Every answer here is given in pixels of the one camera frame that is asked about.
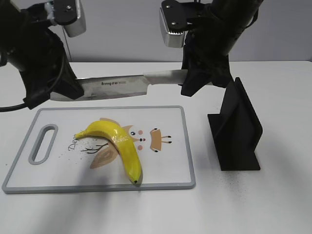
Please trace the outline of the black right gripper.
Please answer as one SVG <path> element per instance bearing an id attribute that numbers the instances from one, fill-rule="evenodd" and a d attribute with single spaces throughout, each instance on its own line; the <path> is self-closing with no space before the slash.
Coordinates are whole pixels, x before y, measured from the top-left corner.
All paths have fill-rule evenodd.
<path id="1" fill-rule="evenodd" d="M 232 79 L 229 56 L 205 51 L 194 32 L 188 32 L 183 46 L 182 69 L 187 71 L 181 95 L 192 97 L 203 86 L 228 85 Z"/>

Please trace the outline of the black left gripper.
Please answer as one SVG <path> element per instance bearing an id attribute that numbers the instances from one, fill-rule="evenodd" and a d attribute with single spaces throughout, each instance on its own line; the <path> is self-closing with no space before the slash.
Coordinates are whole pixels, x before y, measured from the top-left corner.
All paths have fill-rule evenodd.
<path id="1" fill-rule="evenodd" d="M 21 76 L 26 96 L 7 110 L 33 109 L 47 100 L 76 100 L 84 95 L 69 65 L 63 43 L 48 28 L 8 26 L 4 55 Z"/>

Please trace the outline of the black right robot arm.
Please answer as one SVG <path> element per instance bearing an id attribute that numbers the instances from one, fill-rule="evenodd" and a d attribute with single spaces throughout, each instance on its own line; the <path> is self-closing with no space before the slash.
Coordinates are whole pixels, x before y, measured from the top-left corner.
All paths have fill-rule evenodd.
<path id="1" fill-rule="evenodd" d="M 226 88 L 233 80 L 229 52 L 257 18 L 260 0 L 214 0 L 201 4 L 197 23 L 183 46 L 182 68 L 187 71 L 181 94 L 191 97 L 207 84 Z"/>

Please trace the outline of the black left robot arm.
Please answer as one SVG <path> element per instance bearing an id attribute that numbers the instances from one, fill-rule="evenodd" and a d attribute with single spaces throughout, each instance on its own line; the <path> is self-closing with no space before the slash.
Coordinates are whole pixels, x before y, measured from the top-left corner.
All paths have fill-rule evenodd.
<path id="1" fill-rule="evenodd" d="M 19 9 L 11 0 L 0 2 L 0 65 L 12 64 L 22 78 L 26 97 L 1 112 L 33 109 L 55 92 L 70 99 L 84 95 L 64 44 L 49 28 L 60 25 L 69 37 L 86 31 L 81 1 L 47 0 Z"/>

